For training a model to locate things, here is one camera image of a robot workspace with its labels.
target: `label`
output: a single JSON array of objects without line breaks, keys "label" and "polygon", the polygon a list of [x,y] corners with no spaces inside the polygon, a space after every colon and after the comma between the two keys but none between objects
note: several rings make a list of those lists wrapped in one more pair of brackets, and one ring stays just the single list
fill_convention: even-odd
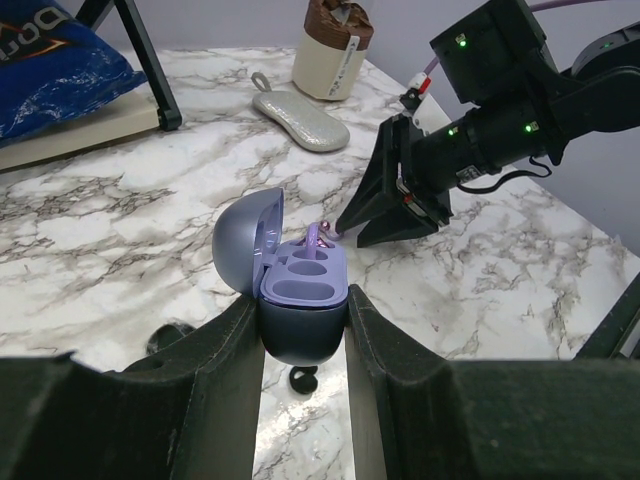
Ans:
[{"label": "label", "polygon": [[344,77],[349,71],[349,67],[351,66],[351,63],[353,61],[353,54],[358,50],[358,45],[360,45],[360,37],[351,36],[351,38],[349,39],[349,43],[347,44],[347,49],[344,51],[344,55],[342,56],[342,60],[340,61],[338,72],[336,73],[333,82],[331,82],[331,87],[329,88],[327,97],[335,97],[342,89]]},{"label": "label", "polygon": [[469,165],[467,168],[463,168],[459,172],[456,173],[456,176],[460,179],[460,183],[467,183],[471,180],[475,180],[478,177],[481,177],[482,174],[480,170],[478,170],[475,165]]},{"label": "label", "polygon": [[0,22],[0,67],[70,46],[70,41],[46,35],[67,20],[68,16],[56,7],[47,7],[21,26]]}]

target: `black cable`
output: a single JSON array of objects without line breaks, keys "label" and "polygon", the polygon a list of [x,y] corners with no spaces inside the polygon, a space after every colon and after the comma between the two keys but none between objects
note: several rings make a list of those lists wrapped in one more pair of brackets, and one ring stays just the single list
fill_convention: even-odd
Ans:
[{"label": "black cable", "polygon": [[318,367],[293,367],[289,372],[289,384],[301,395],[310,395],[318,389],[315,374]]},{"label": "black cable", "polygon": [[520,178],[520,177],[547,178],[548,176],[551,175],[551,173],[553,173],[553,172],[551,172],[551,169],[547,165],[544,165],[543,163],[540,163],[540,162],[536,162],[533,157],[529,158],[529,163],[531,165],[536,166],[536,167],[544,168],[547,171],[546,175],[541,175],[539,173],[532,172],[530,170],[517,170],[515,172],[507,173],[500,180],[498,180],[494,185],[492,185],[490,187],[469,188],[469,187],[465,187],[462,184],[458,184],[458,188],[460,190],[462,190],[463,192],[465,192],[465,193],[474,193],[476,195],[486,195],[487,193],[495,192],[502,185],[507,183],[509,180],[513,180],[514,178]]}]

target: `white wall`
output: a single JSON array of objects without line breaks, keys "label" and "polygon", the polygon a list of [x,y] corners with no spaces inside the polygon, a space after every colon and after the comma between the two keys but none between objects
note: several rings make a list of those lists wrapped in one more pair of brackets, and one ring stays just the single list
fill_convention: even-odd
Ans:
[{"label": "white wall", "polygon": [[[83,0],[58,0],[76,14]],[[373,0],[361,0],[369,9]],[[136,0],[156,48],[295,46],[305,0]],[[112,45],[125,33],[114,11],[98,30]]]},{"label": "white wall", "polygon": [[[76,13],[82,0],[60,0]],[[361,0],[376,29],[369,59],[405,84],[433,57],[429,41],[483,0]],[[157,48],[295,46],[302,32],[306,0],[137,0]],[[612,0],[538,14],[559,68],[569,66],[597,37],[640,20],[640,0]],[[112,14],[99,33],[124,35]],[[431,89],[451,117],[458,103],[440,70]],[[590,134],[572,142],[564,161],[540,183],[609,235],[640,255],[640,129]]]}]

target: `blue plastic bag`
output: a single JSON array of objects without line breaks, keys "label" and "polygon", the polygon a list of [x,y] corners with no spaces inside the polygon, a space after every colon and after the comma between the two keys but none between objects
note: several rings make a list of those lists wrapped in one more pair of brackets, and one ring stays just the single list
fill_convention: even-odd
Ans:
[{"label": "blue plastic bag", "polygon": [[144,83],[53,0],[0,0],[0,147],[91,113]]}]

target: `black rubber piece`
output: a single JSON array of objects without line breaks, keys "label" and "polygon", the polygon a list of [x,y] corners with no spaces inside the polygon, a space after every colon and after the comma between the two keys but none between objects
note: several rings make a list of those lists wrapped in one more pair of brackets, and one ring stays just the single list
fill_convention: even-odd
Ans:
[{"label": "black rubber piece", "polygon": [[147,355],[158,353],[163,348],[183,339],[195,330],[188,323],[169,323],[155,331],[147,342]]},{"label": "black rubber piece", "polygon": [[301,395],[310,395],[318,389],[315,374],[318,367],[293,367],[289,372],[289,383],[294,391]]}]

